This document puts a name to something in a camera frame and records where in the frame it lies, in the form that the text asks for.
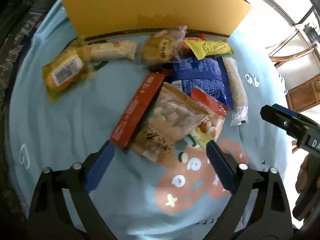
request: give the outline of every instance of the metal screw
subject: metal screw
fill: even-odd
[[[278,170],[275,167],[270,168],[271,173],[277,174]]]
[[[42,170],[42,172],[43,172],[44,174],[48,174],[50,171],[51,171],[51,168],[50,168],[50,167],[45,167],[45,168]]]
[[[72,168],[77,171],[77,170],[82,168],[82,164],[81,163],[75,163],[75,164],[72,165]]]
[[[245,170],[247,170],[249,167],[248,167],[248,165],[245,164],[245,163],[240,163],[240,164],[239,164],[239,168],[240,168],[241,170],[245,171]]]

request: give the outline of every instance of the barcode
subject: barcode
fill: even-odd
[[[60,86],[68,79],[79,73],[82,68],[82,60],[77,56],[72,58],[68,63],[62,65],[52,72],[52,77],[56,83],[56,86]]]
[[[181,80],[173,81],[171,83],[171,85],[173,85],[175,88],[177,88],[180,91],[182,91],[182,81]]]

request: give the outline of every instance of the yellow box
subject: yellow box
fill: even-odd
[[[78,36],[87,42],[187,25],[227,38],[251,9],[246,0],[62,0]]]

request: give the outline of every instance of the blue package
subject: blue package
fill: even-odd
[[[172,85],[180,88],[188,96],[195,87],[217,99],[229,109],[233,109],[229,79],[222,57],[198,60],[184,58],[181,63],[173,63]]]

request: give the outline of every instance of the wooden cabinet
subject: wooden cabinet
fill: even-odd
[[[320,74],[291,89],[287,94],[290,110],[303,112],[320,104]]]

